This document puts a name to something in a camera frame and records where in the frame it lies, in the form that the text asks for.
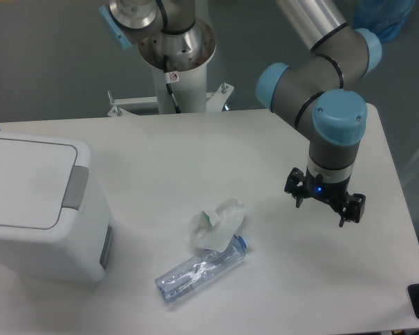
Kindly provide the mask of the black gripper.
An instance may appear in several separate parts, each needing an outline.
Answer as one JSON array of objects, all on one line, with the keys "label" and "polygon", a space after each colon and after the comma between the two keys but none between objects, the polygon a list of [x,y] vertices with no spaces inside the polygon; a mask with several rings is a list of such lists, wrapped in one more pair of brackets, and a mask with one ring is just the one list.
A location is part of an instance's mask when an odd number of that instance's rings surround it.
[{"label": "black gripper", "polygon": [[339,211],[339,227],[345,222],[359,223],[365,211],[366,196],[361,193],[349,195],[347,192],[351,177],[337,183],[328,183],[322,177],[315,178],[309,172],[304,174],[294,167],[287,177],[284,191],[295,199],[300,207],[303,200],[313,198]]}]

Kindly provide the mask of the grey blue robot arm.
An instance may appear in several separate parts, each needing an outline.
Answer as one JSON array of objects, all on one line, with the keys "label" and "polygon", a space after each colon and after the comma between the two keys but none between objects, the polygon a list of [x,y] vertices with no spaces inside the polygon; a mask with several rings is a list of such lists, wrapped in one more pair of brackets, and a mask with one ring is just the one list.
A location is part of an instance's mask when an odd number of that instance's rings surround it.
[{"label": "grey blue robot arm", "polygon": [[[278,7],[312,55],[299,68],[268,66],[256,84],[261,104],[309,141],[307,169],[291,170],[284,190],[298,204],[313,198],[342,223],[357,223],[366,197],[347,188],[367,105],[348,86],[377,66],[381,43],[367,29],[350,28],[331,1],[279,1]],[[216,42],[194,1],[107,1],[99,13],[115,42],[137,46],[152,68],[161,113],[207,110],[206,65]]]}]

